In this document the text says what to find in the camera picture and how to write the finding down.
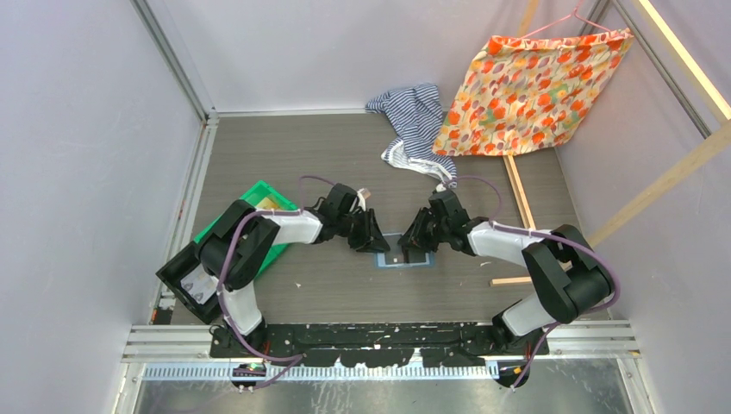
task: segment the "gray floor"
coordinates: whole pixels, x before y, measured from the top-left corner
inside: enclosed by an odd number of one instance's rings
[[[194,234],[260,179],[299,204],[297,178],[315,174],[353,188],[367,187],[384,233],[403,232],[427,205],[436,184],[416,172],[386,165],[381,151],[395,133],[384,116],[250,116],[223,118],[197,211]],[[458,174],[493,181],[504,198],[497,218],[520,219],[503,161],[488,157],[455,159]],[[536,225],[552,229],[577,225],[572,202],[553,150],[516,159]],[[328,193],[306,185],[306,205]],[[497,206],[491,189],[460,182],[459,199],[471,216]],[[490,287],[492,278],[522,276],[524,269],[489,258],[472,258],[447,245],[434,267],[381,270],[370,254],[349,250],[344,239],[316,246],[291,245],[256,282],[259,307],[270,323],[366,323],[487,321],[533,291],[531,285]],[[177,306],[173,323],[197,323]]]

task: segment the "striped cloth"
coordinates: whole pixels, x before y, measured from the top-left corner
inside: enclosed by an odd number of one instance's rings
[[[420,84],[387,91],[368,102],[365,109],[386,114],[396,130],[396,139],[381,154],[381,160],[441,182],[457,175],[451,158],[432,152],[444,118],[436,85]]]

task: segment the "floral fabric bag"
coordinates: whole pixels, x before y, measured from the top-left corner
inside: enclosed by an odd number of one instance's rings
[[[629,29],[565,39],[493,36],[434,142],[439,155],[518,155],[571,139],[632,45]]]

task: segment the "white wall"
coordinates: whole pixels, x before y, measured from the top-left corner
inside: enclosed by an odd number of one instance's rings
[[[576,2],[541,2],[532,27]],[[436,83],[449,105],[478,50],[491,35],[515,35],[527,3],[165,0],[221,112],[362,109],[384,91],[421,82]],[[580,25],[544,35],[574,35]]]
[[[620,22],[615,12],[605,21]],[[725,69],[699,62],[709,72]],[[559,149],[584,232],[599,229],[701,141],[635,45],[574,138]],[[597,248],[622,279],[615,311],[632,323],[662,413],[728,410],[720,390],[731,368],[725,356],[731,337],[729,175],[727,150]]]
[[[109,412],[200,126],[132,5],[0,6],[0,401]]]

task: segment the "wooden beam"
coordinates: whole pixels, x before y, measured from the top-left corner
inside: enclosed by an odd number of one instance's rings
[[[708,79],[703,69],[696,63],[683,43],[672,32],[665,20],[653,7],[650,0],[632,0],[634,7],[642,14],[645,20],[650,23],[660,41],[670,52],[681,69],[687,75],[703,101],[708,105],[715,119],[723,124],[731,119],[731,106],[723,98],[723,95],[715,88],[713,82]]]
[[[521,24],[518,26],[518,37],[523,37],[530,27],[530,23],[533,21],[535,11],[538,9],[540,0],[528,0],[528,6],[526,7]],[[530,212],[530,205],[528,205],[528,198],[525,195],[525,189],[521,181],[521,174],[518,173],[518,167],[515,165],[515,159],[512,155],[506,155],[503,157],[505,162],[505,169],[508,171],[508,178],[510,180],[510,187],[513,189],[513,196],[515,201],[518,203],[518,211],[521,213],[521,222],[523,227],[529,229],[535,229],[535,221],[533,220],[533,214]],[[520,278],[500,278],[493,279],[490,281],[490,286],[505,286],[505,285],[521,285],[531,283],[528,276]]]
[[[705,141],[695,147],[683,159],[667,170],[650,184],[643,192],[617,211],[596,233],[589,237],[589,244],[595,247],[603,242],[621,226],[640,214],[648,205],[662,197],[672,187],[686,179],[706,162],[717,156],[731,145],[731,121],[723,123],[721,128],[711,134]]]
[[[538,9],[539,4],[540,0],[528,0],[528,6],[526,6],[526,11],[523,13],[521,25],[518,26],[518,37],[523,37],[528,32],[528,28],[530,28],[530,23],[533,21],[533,16],[535,16],[535,11]]]
[[[490,286],[511,286],[511,285],[525,285],[532,283],[529,276],[521,278],[499,278],[490,281]]]
[[[525,194],[525,188],[523,188],[521,174],[518,173],[518,167],[515,165],[515,159],[512,155],[506,155],[503,157],[503,161],[505,161],[505,168],[508,170],[510,186],[513,188],[515,201],[518,203],[518,211],[521,213],[523,227],[535,229],[535,221],[533,220],[533,214],[530,212],[530,205],[528,205],[528,198]]]

